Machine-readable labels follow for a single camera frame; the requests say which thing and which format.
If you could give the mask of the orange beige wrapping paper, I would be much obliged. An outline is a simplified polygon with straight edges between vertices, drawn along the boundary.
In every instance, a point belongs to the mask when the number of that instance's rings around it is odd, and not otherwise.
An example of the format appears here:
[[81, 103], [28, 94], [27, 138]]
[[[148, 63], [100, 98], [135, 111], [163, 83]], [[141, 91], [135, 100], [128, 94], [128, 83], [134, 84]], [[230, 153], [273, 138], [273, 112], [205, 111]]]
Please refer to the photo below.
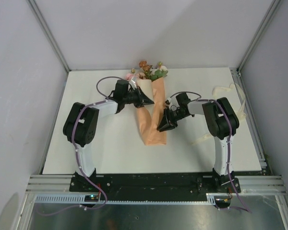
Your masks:
[[159, 78], [155, 81], [138, 80], [137, 83], [142, 91], [154, 101], [153, 105], [136, 109], [142, 141], [146, 146], [165, 145], [167, 143], [167, 133], [157, 130], [165, 108], [164, 79]]

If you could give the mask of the white fake flower stem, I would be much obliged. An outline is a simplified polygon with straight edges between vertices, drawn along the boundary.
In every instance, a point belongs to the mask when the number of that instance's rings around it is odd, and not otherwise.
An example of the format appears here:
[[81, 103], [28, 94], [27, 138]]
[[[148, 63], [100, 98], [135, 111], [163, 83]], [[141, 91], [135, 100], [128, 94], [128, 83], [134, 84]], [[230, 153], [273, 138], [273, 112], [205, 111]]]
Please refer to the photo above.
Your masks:
[[150, 70], [149, 78], [151, 81], [166, 77], [168, 75], [168, 68], [160, 61], [156, 68]]

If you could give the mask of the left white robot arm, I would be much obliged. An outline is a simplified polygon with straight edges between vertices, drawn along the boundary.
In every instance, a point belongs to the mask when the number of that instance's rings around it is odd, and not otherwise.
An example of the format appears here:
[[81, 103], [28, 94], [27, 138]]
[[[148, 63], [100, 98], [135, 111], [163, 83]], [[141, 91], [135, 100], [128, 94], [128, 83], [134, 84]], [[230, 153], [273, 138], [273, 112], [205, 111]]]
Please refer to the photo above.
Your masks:
[[92, 191], [96, 179], [91, 175], [96, 170], [92, 157], [91, 142], [95, 137], [97, 122], [103, 117], [119, 113], [127, 104], [142, 108], [154, 104], [150, 80], [118, 79], [115, 89], [104, 100], [85, 105], [75, 102], [63, 126], [63, 134], [75, 147], [77, 169], [82, 175], [80, 187]]

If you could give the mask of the brown orange fake flower stem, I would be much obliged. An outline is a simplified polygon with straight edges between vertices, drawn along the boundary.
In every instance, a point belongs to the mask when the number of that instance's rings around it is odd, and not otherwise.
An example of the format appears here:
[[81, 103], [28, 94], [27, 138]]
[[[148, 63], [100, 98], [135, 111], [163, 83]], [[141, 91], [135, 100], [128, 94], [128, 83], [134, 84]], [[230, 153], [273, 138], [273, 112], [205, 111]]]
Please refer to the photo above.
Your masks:
[[149, 65], [146, 60], [142, 60], [139, 62], [140, 70], [136, 74], [142, 80], [151, 80], [153, 81], [152, 75], [152, 65]]

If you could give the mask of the pink fake flower stem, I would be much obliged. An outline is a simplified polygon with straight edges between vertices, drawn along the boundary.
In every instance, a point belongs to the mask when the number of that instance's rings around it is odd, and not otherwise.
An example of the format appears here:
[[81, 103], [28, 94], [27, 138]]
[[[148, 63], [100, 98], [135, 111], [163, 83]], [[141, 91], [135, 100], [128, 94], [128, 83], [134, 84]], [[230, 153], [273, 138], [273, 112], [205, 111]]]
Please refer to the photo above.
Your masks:
[[127, 81], [130, 81], [132, 78], [138, 78], [136, 69], [131, 69], [130, 72], [125, 75], [125, 80]]

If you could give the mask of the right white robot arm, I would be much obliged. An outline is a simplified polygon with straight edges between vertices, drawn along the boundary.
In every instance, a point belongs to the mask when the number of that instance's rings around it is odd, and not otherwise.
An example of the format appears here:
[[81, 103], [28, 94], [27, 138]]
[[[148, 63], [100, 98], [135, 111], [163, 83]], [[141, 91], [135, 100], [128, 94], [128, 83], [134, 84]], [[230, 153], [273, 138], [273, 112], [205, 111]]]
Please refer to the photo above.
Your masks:
[[214, 137], [215, 163], [212, 177], [206, 181], [201, 178], [198, 184], [213, 188], [217, 192], [224, 192], [230, 185], [233, 185], [235, 178], [231, 164], [231, 146], [233, 137], [240, 126], [236, 113], [226, 97], [191, 100], [187, 92], [178, 92], [175, 95], [179, 106], [173, 110], [170, 99], [166, 101], [157, 130], [169, 131], [178, 126], [179, 120], [189, 116], [203, 115], [208, 131]]

